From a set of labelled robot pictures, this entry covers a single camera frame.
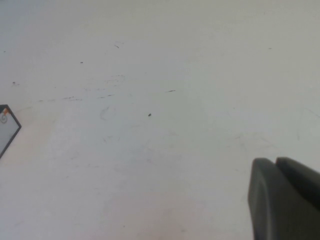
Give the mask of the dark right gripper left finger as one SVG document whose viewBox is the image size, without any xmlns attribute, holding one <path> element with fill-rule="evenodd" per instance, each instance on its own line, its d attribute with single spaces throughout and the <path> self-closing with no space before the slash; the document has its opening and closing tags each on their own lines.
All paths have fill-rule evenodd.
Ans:
<svg viewBox="0 0 320 240">
<path fill-rule="evenodd" d="M 276 161 L 252 162 L 248 206 L 255 240 L 318 240 L 320 204 L 305 200 Z"/>
</svg>

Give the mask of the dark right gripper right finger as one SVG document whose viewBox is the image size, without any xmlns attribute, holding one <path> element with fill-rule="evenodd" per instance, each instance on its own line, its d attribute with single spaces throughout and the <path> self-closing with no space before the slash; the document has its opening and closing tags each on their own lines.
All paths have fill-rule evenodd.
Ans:
<svg viewBox="0 0 320 240">
<path fill-rule="evenodd" d="M 306 201 L 320 203 L 319 172 L 288 157 L 278 157 L 275 165 Z"/>
</svg>

